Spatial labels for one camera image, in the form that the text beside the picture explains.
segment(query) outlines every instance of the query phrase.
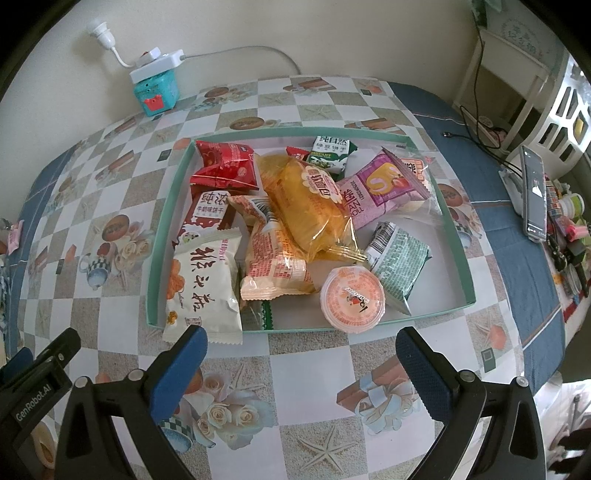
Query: screw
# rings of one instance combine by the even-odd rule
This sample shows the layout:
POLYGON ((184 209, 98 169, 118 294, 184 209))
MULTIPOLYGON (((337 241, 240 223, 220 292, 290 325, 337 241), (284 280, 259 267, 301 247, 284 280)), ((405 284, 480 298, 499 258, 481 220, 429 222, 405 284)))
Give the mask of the screw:
POLYGON ((76 378, 76 381, 74 382, 74 386, 77 388, 82 388, 82 387, 85 387, 87 383, 88 383, 88 379, 86 377, 78 377, 78 378, 76 378))
POLYGON ((530 383, 527 381, 527 378, 525 377, 517 377, 517 385, 519 385, 520 387, 529 387, 530 383))
POLYGON ((129 372, 129 375, 127 375, 127 378, 129 378, 133 382, 137 382, 138 380, 141 380, 143 376, 144 376, 144 371, 139 368, 136 368, 135 370, 132 370, 131 372, 129 372))
POLYGON ((460 372, 460 378, 464 382, 472 383, 474 382, 476 375, 474 375, 474 372, 470 372, 469 370, 462 370, 460 372))

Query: white wall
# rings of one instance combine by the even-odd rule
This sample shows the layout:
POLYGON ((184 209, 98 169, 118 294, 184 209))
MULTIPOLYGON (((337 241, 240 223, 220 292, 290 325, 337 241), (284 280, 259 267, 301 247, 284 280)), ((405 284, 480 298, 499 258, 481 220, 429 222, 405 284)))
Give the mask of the white wall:
MULTIPOLYGON (((15 219, 41 169, 139 110, 128 72, 85 33, 108 22, 128 63, 145 50, 204 53, 263 44, 303 73, 375 76, 453 97, 475 45, 468 0, 82 0, 35 47, 0 103, 0 215, 15 219)), ((187 61, 181 94, 291 73, 278 55, 187 61)))

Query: yellow bread package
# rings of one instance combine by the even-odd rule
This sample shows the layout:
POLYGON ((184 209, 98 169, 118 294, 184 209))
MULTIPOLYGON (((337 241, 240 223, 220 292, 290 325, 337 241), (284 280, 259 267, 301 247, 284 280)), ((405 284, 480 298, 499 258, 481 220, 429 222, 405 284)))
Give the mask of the yellow bread package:
POLYGON ((284 154, 256 155, 263 188, 307 261, 364 261, 330 174, 284 154))
POLYGON ((304 259, 275 214, 269 197, 239 195, 228 202, 244 218, 252 233, 246 250, 246 277, 242 300, 272 300, 281 295, 314 292, 314 283, 304 259))

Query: teal box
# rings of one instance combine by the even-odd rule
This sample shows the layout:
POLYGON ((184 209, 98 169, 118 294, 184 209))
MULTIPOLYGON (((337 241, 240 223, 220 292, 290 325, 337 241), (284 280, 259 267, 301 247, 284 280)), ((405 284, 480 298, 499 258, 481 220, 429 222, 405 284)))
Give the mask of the teal box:
POLYGON ((170 110, 179 96, 174 71, 166 70, 136 83, 134 94, 148 116, 170 110))

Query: barcode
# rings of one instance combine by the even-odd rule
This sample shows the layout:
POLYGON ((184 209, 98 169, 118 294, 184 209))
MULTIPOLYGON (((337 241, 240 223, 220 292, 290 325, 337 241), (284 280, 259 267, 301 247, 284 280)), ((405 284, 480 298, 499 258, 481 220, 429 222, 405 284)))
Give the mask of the barcode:
POLYGON ((254 206, 265 216, 267 223, 277 222, 275 212, 271 209, 268 199, 252 199, 254 206))
POLYGON ((380 222, 376 228, 375 235, 369 246, 383 254, 388 242, 394 234, 395 225, 390 222, 380 222))

